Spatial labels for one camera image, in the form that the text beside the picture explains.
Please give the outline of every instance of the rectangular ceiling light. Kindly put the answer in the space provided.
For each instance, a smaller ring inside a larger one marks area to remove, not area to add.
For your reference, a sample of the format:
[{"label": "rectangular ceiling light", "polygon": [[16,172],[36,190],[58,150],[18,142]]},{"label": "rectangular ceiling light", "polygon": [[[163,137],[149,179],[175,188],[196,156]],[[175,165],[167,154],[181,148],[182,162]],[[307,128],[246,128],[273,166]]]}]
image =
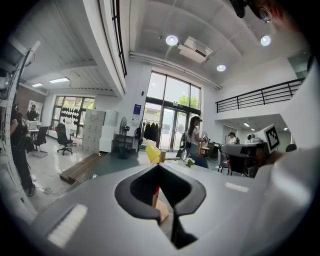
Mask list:
[{"label": "rectangular ceiling light", "polygon": [[36,84],[32,85],[32,87],[38,87],[38,86],[43,86],[43,84],[42,83],[36,83]]},{"label": "rectangular ceiling light", "polygon": [[51,84],[54,84],[54,83],[68,82],[68,81],[70,81],[68,78],[63,77],[63,78],[59,78],[59,79],[50,80],[49,82]]}]

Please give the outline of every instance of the ceiling air vent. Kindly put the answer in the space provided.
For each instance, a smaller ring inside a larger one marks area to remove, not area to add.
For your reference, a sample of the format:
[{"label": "ceiling air vent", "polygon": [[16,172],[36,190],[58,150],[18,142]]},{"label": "ceiling air vent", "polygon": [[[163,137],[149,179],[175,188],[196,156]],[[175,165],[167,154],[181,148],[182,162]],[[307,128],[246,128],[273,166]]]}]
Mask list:
[{"label": "ceiling air vent", "polygon": [[198,63],[204,62],[212,53],[211,49],[203,46],[203,43],[190,36],[185,40],[184,44],[178,46],[178,49],[181,55]]}]

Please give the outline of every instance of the gray plastic surface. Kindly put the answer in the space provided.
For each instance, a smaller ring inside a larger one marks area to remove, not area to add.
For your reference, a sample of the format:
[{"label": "gray plastic surface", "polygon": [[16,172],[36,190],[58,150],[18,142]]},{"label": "gray plastic surface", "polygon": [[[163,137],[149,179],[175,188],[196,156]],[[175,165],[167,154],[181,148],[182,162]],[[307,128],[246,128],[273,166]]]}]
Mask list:
[{"label": "gray plastic surface", "polygon": [[65,247],[74,255],[268,255],[308,210],[319,182],[319,155],[320,148],[288,153],[260,168],[255,179],[167,164],[206,189],[196,212],[179,217],[197,238],[180,250],[155,220],[132,217],[115,200],[117,184],[146,165],[86,181],[40,214],[33,227],[46,236],[73,204],[83,204],[88,214]]}]

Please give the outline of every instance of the black metal railing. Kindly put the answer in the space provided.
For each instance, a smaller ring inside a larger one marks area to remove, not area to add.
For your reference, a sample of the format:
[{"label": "black metal railing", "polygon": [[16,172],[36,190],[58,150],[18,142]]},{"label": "black metal railing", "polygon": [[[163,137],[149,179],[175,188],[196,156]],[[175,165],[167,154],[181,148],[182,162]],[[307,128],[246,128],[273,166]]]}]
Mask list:
[{"label": "black metal railing", "polygon": [[112,0],[113,25],[115,31],[116,44],[118,48],[118,56],[121,62],[123,75],[127,75],[127,68],[125,62],[124,48],[122,45],[122,35],[120,26],[120,0]]},{"label": "black metal railing", "polygon": [[239,110],[259,105],[290,100],[299,89],[304,78],[282,82],[262,89],[217,101],[216,112]]}]

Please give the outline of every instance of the fluorescent light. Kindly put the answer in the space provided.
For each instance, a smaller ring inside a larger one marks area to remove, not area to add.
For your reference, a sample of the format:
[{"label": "fluorescent light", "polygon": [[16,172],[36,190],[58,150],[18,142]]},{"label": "fluorescent light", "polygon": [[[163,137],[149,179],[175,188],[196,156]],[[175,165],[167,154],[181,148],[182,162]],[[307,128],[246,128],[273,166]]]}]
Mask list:
[{"label": "fluorescent light", "polygon": [[38,87],[38,86],[43,86],[43,84],[42,83],[36,83],[36,84],[32,85],[32,87]]},{"label": "fluorescent light", "polygon": [[226,70],[226,66],[223,65],[223,64],[219,64],[217,67],[216,67],[216,70],[218,70],[219,72],[223,72]]},{"label": "fluorescent light", "polygon": [[60,82],[69,82],[70,80],[66,77],[63,77],[63,78],[59,78],[59,79],[54,79],[54,80],[50,80],[49,82],[51,84],[54,84],[54,83],[60,83]]},{"label": "fluorescent light", "polygon": [[263,37],[261,37],[260,43],[263,46],[268,46],[271,43],[271,38],[269,36],[267,36],[267,35],[264,35]]},{"label": "fluorescent light", "polygon": [[165,42],[169,46],[175,46],[178,43],[178,38],[175,35],[168,35],[165,39]]}]

